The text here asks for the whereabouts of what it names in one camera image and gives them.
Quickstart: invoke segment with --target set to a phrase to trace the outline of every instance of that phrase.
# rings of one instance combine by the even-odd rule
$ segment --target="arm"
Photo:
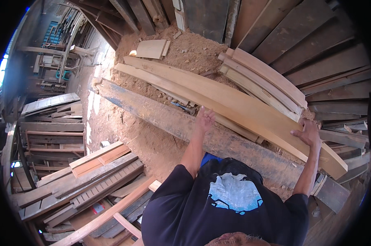
[[[211,109],[205,113],[205,107],[201,106],[198,115],[196,116],[195,129],[187,149],[184,152],[180,164],[191,174],[195,179],[200,168],[200,162],[203,158],[203,140],[205,133],[211,128],[211,124],[215,121],[215,113]]]
[[[310,196],[318,170],[321,139],[319,138],[319,131],[315,122],[303,118],[299,123],[303,126],[303,131],[292,130],[290,133],[310,146],[310,154],[295,188],[293,189],[293,194],[305,194]]]

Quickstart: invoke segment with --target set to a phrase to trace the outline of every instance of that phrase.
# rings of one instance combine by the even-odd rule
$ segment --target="dirt floor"
[[[153,175],[163,182],[180,162],[187,143],[140,120],[106,99],[101,98],[101,96],[94,94],[94,92],[89,91],[87,88],[89,76],[104,77],[128,90],[181,110],[170,103],[173,98],[144,81],[114,69],[117,63],[124,63],[123,57],[136,50],[140,41],[167,39],[170,41],[167,55],[162,60],[154,59],[155,62],[172,65],[196,74],[213,70],[214,74],[207,76],[208,78],[240,91],[241,89],[218,71],[222,62],[217,57],[220,52],[227,50],[228,47],[226,45],[218,44],[189,31],[182,33],[173,40],[173,36],[178,32],[175,23],[165,30],[157,29],[156,32],[155,35],[148,37],[144,32],[141,32],[140,35],[126,35],[122,37],[117,51],[114,51],[99,33],[95,33],[91,38],[92,41],[89,47],[87,47],[99,47],[94,62],[85,61],[76,76],[72,76],[70,79],[67,92],[76,92],[81,98],[83,122],[86,124],[88,153],[98,150],[101,141],[108,140],[110,143],[113,143],[120,140],[139,155],[139,158],[145,165],[144,171],[146,175]],[[303,112],[302,116],[310,119],[314,117],[309,111]],[[275,145],[264,141],[262,146],[283,155],[297,164],[304,165],[304,162]],[[267,179],[264,180],[264,185],[278,194],[283,200],[289,198],[293,191]]]

